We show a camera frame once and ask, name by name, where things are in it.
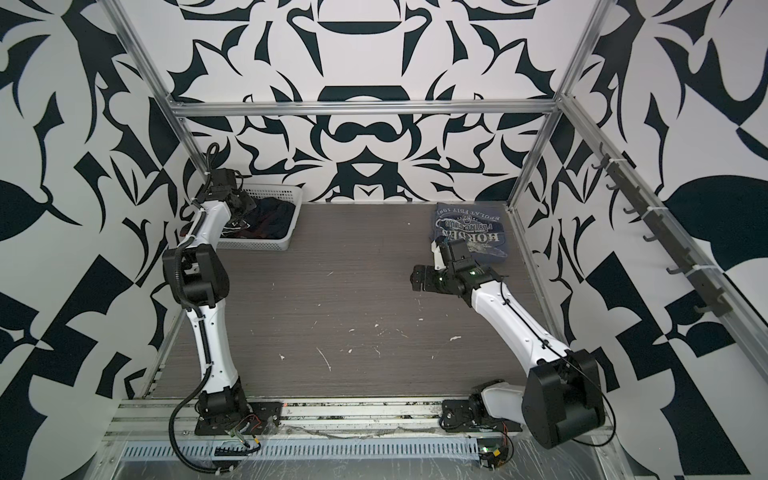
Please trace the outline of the blue grey tank top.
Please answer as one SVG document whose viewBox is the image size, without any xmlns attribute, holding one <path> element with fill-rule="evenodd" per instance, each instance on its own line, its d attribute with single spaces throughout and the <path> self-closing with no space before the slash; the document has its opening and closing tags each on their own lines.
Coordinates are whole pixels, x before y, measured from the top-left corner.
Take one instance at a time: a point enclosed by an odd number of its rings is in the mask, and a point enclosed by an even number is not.
<svg viewBox="0 0 768 480">
<path fill-rule="evenodd" d="M 431 219 L 431 240 L 464 240 L 479 263 L 503 263 L 508 258 L 508 245 L 502 214 L 503 209 L 493 203 L 438 203 Z"/>
</svg>

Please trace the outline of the white plastic laundry basket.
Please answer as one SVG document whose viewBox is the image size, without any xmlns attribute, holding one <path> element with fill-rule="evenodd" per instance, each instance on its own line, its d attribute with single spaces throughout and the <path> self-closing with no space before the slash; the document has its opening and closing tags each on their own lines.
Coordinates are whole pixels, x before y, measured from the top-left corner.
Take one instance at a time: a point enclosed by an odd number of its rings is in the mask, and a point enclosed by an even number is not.
<svg viewBox="0 0 768 480">
<path fill-rule="evenodd" d="M 242 189 L 254 200 L 256 207 L 242 220 L 225 229 L 218 247 L 286 251 L 298 222 L 303 202 L 302 188 L 246 181 Z"/>
</svg>

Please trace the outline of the black printed tank top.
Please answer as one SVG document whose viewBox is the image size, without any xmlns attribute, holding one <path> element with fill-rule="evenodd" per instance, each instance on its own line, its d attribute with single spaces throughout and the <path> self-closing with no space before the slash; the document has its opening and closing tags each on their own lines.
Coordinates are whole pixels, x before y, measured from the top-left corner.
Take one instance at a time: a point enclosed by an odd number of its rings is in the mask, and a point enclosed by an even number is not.
<svg viewBox="0 0 768 480">
<path fill-rule="evenodd" d="M 274 197 L 255 202 L 253 211 L 224 227 L 223 238 L 278 240 L 288 235 L 296 205 Z"/>
</svg>

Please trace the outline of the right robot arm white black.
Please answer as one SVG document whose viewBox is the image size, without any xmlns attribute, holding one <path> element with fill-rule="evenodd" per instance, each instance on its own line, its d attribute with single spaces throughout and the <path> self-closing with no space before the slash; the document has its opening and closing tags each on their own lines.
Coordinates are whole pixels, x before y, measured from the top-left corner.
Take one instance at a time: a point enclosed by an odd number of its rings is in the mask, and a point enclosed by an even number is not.
<svg viewBox="0 0 768 480">
<path fill-rule="evenodd" d="M 523 425 L 545 448 L 579 442 L 603 427 L 613 411 L 594 356 L 572 350 L 547 331 L 514 298 L 503 277 L 472 256 L 465 241 L 439 236 L 431 251 L 432 264 L 413 268 L 413 290 L 462 299 L 494 328 L 526 375 L 523 388 L 495 380 L 476 389 L 469 397 L 474 420 Z"/>
</svg>

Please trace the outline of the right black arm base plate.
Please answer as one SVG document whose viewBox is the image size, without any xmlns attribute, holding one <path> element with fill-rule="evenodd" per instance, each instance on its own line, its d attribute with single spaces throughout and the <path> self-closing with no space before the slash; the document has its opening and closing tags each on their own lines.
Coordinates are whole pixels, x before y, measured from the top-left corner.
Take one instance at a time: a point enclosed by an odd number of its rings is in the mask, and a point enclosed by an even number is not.
<svg viewBox="0 0 768 480">
<path fill-rule="evenodd" d="M 466 400 L 443 400 L 438 425 L 453 433 L 522 431 L 519 423 L 491 417 L 477 396 Z"/>
</svg>

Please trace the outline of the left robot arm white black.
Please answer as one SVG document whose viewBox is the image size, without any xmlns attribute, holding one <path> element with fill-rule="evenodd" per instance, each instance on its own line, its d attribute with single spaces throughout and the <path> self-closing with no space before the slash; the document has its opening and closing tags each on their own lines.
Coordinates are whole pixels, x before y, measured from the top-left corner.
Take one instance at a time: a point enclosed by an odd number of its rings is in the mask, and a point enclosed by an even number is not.
<svg viewBox="0 0 768 480">
<path fill-rule="evenodd" d="M 193 329 L 201 383 L 192 398 L 198 435 L 232 429 L 251 409 L 234 365 L 225 325 L 230 281 L 217 254 L 225 227 L 253 209 L 253 199 L 238 185 L 232 169 L 211 172 L 193 199 L 197 209 L 180 244 L 162 255 L 165 281 Z"/>
</svg>

